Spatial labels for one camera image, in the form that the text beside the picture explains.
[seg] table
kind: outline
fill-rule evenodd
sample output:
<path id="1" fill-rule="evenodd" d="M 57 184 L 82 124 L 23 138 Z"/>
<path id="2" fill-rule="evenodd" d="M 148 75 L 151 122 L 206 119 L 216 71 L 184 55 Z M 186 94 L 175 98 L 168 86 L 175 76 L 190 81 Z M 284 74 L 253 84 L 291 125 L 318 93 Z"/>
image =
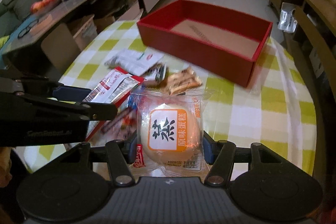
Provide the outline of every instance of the table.
<path id="1" fill-rule="evenodd" d="M 109 71 L 104 62 L 124 48 L 137 51 L 146 48 L 135 21 L 113 23 L 78 56 L 60 81 L 65 85 L 94 88 Z M 164 55 L 163 62 L 171 72 L 189 66 L 170 55 Z M 202 87 L 216 90 L 204 109 L 204 130 L 215 140 L 229 140 L 240 147 L 261 142 L 312 174 L 315 110 L 292 57 L 270 39 L 258 67 L 261 90 L 248 91 L 192 65 L 204 83 Z M 27 147 L 25 160 L 35 171 L 64 151 L 63 145 Z M 246 168 L 246 165 L 236 166 L 233 177 Z"/>
<path id="2" fill-rule="evenodd" d="M 64 71 L 61 73 L 54 73 L 56 69 L 50 63 L 43 50 L 41 50 L 41 41 L 45 39 L 47 35 L 60 24 L 60 22 L 69 20 L 69 18 L 73 16 L 73 11 L 89 1 L 94 2 L 99 0 L 68 0 L 59 4 L 40 19 L 40 21 L 42 21 L 47 16 L 52 17 L 52 20 L 37 34 L 32 35 L 31 33 L 28 33 L 21 39 L 18 39 L 18 32 L 14 32 L 6 45 L 1 49 L 1 55 L 5 57 L 6 63 L 9 63 L 20 71 L 44 75 L 52 77 L 53 80 L 58 80 Z M 146 12 L 149 12 L 158 1 L 159 0 L 139 0 L 139 5 L 141 8 L 144 8 Z M 31 20 L 29 18 L 18 29 L 22 30 L 30 22 Z M 4 66 L 1 56 L 0 65 Z"/>

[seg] metal screw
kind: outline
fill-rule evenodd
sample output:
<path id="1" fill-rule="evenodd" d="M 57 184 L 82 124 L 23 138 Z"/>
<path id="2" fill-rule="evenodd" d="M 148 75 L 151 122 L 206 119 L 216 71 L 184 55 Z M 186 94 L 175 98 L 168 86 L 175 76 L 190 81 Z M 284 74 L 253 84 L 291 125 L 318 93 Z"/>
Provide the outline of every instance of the metal screw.
<path id="1" fill-rule="evenodd" d="M 119 184 L 128 184 L 132 181 L 132 178 L 128 175 L 117 176 L 115 181 Z"/>
<path id="2" fill-rule="evenodd" d="M 84 116 L 84 115 L 80 115 L 79 118 L 82 119 L 82 120 L 88 120 L 89 119 L 87 116 Z"/>
<path id="3" fill-rule="evenodd" d="M 224 181 L 224 178 L 221 176 L 210 176 L 208 177 L 208 182 L 211 184 L 221 184 Z"/>

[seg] red snack wrapper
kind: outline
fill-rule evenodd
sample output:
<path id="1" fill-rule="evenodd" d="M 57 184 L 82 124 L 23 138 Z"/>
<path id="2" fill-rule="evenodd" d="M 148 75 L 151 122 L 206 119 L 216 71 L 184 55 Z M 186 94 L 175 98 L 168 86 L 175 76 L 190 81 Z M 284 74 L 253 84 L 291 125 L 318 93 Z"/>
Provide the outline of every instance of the red snack wrapper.
<path id="1" fill-rule="evenodd" d="M 103 80 L 90 92 L 84 102 L 113 103 L 120 108 L 122 103 L 129 97 L 131 90 L 144 81 L 144 78 L 131 75 L 120 67 L 111 70 Z M 104 121 L 91 121 L 85 141 L 104 125 Z"/>

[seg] orange label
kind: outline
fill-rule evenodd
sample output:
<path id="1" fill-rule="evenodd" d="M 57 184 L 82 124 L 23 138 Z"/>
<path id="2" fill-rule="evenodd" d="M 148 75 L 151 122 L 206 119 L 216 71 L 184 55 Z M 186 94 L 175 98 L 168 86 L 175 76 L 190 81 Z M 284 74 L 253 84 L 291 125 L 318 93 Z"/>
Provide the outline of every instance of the orange label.
<path id="1" fill-rule="evenodd" d="M 184 151 L 187 146 L 187 113 L 184 109 L 155 109 L 150 113 L 148 148 Z"/>

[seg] eyeglasses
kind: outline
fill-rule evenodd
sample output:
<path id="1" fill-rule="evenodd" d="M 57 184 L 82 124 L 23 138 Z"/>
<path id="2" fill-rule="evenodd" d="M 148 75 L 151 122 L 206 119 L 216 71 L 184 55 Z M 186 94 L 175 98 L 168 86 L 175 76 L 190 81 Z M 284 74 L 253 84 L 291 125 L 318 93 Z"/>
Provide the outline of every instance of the eyeglasses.
<path id="1" fill-rule="evenodd" d="M 31 28 L 33 28 L 37 23 L 39 23 L 38 19 L 35 19 L 34 21 L 32 21 L 31 23 L 29 23 L 29 25 L 24 28 L 17 36 L 18 39 L 24 37 L 27 33 L 29 33 L 29 31 L 31 30 Z"/>

